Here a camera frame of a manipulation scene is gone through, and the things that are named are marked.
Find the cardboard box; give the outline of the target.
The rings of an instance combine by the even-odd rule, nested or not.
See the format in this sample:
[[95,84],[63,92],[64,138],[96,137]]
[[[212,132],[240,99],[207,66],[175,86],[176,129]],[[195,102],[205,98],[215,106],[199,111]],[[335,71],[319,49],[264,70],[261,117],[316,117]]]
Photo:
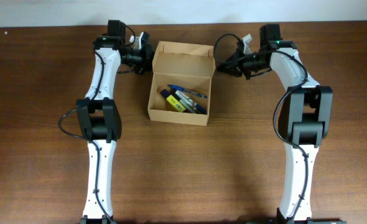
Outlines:
[[[152,121],[206,126],[210,114],[211,81],[215,72],[214,47],[211,45],[186,44],[160,41],[152,61],[153,78],[147,111]],[[178,112],[161,95],[177,85],[206,95],[199,98],[188,96],[202,108],[205,114]]]

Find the blue pen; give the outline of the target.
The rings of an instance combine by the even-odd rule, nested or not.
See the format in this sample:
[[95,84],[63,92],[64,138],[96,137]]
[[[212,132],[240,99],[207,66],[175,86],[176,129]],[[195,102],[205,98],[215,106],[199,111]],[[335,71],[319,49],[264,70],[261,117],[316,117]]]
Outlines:
[[187,88],[184,88],[184,87],[181,87],[181,86],[178,86],[178,85],[171,85],[171,84],[168,84],[167,85],[168,87],[174,89],[174,90],[179,90],[179,91],[182,91],[182,92],[186,92],[186,93],[189,93],[191,95],[195,95],[199,98],[208,98],[207,95],[203,95],[199,92],[196,92],[196,91],[193,91],[193,90],[189,90]]

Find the black whiteboard marker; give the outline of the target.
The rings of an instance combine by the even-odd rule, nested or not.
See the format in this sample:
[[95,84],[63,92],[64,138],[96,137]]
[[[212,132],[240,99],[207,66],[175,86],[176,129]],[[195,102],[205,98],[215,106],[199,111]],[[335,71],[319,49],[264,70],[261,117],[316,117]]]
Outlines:
[[196,114],[195,110],[193,110],[188,104],[186,104],[186,102],[184,102],[183,99],[181,99],[178,95],[175,94],[175,92],[173,91],[173,89],[170,90],[170,94],[177,99],[177,101],[179,101],[185,108],[187,111]]

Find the yellow highlighter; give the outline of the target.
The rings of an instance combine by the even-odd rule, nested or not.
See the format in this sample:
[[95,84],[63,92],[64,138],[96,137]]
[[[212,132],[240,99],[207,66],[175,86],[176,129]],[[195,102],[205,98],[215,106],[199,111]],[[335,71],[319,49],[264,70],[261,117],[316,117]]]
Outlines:
[[173,106],[173,108],[178,111],[183,113],[184,111],[186,111],[186,107],[184,107],[183,104],[181,104],[179,102],[179,100],[177,100],[173,95],[170,94],[169,91],[167,91],[166,89],[163,89],[160,91],[160,94],[165,98],[165,100],[171,105]]

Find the blue whiteboard marker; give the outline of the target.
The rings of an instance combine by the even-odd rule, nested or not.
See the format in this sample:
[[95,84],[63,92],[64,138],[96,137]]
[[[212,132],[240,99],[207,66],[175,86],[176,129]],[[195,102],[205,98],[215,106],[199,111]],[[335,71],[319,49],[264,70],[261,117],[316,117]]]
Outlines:
[[175,94],[184,101],[184,103],[197,114],[207,114],[206,109],[201,107],[198,103],[193,101],[189,96],[180,90],[176,90]]

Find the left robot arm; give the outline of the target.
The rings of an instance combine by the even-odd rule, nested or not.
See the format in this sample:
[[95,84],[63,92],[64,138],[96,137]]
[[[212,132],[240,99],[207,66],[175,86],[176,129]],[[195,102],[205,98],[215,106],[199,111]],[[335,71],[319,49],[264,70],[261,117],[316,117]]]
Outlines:
[[81,138],[87,142],[89,176],[86,203],[80,223],[114,223],[111,202],[111,173],[122,122],[113,99],[119,67],[127,65],[142,75],[152,70],[154,51],[149,34],[141,32],[126,40],[129,27],[110,20],[107,32],[93,42],[95,67],[87,94],[77,100]]

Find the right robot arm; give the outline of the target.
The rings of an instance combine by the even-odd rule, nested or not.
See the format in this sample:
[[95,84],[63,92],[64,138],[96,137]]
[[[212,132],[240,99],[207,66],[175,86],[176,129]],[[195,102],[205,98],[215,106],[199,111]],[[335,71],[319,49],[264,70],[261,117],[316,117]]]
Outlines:
[[226,60],[215,60],[217,70],[248,80],[269,72],[279,77],[286,92],[274,109],[272,125],[284,143],[286,173],[275,221],[313,223],[313,169],[319,147],[328,134],[333,91],[312,78],[294,42],[281,37],[279,24],[263,25],[259,37],[257,52],[249,48],[250,35],[238,37],[236,52]]

